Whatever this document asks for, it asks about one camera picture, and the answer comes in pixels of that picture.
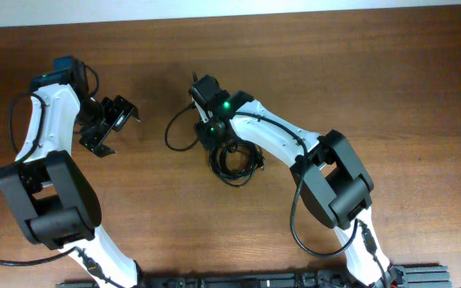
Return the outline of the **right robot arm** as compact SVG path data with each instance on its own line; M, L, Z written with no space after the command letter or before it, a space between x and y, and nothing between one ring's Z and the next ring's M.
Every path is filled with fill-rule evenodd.
M207 148L233 141L264 149L284 163L295 181L290 231L297 245L316 258L345 255L349 275L364 287L389 287L389 259L382 252L372 223L374 183L347 138L297 127L271 113L258 99L239 91L229 94L210 75L195 78L188 91L201 121L195 127ZM340 247L312 250L295 230L302 202L322 225L333 230Z

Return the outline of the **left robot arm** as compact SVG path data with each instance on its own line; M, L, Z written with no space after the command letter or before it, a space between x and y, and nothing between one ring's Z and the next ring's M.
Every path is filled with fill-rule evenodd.
M75 134L97 157L113 154L104 140L137 118L138 108L120 95L95 100L90 70L65 56L31 80L26 139L14 163L0 168L0 190L29 242L71 257L99 287L140 287L137 262L105 231L98 196L71 156Z

